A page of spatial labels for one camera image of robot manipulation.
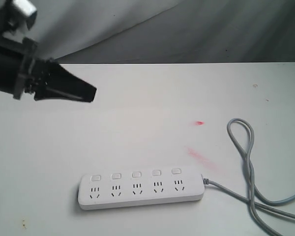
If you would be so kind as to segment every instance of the red stain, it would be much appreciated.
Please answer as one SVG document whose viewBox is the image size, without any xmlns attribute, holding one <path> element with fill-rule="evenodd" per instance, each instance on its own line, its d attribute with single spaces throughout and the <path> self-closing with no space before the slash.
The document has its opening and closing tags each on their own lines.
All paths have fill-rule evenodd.
<svg viewBox="0 0 295 236">
<path fill-rule="evenodd" d="M 204 122 L 202 122 L 202 121 L 196 121 L 195 122 L 195 125 L 203 125 L 204 124 Z"/>
<path fill-rule="evenodd" d="M 194 158 L 197 158 L 205 167 L 211 170 L 218 171 L 218 168 L 216 167 L 216 165 L 213 162 L 211 162 L 209 159 L 203 157 L 201 154 L 197 153 L 195 150 L 193 150 L 190 147 L 187 147 L 187 149 L 188 149 L 188 154 Z"/>
</svg>

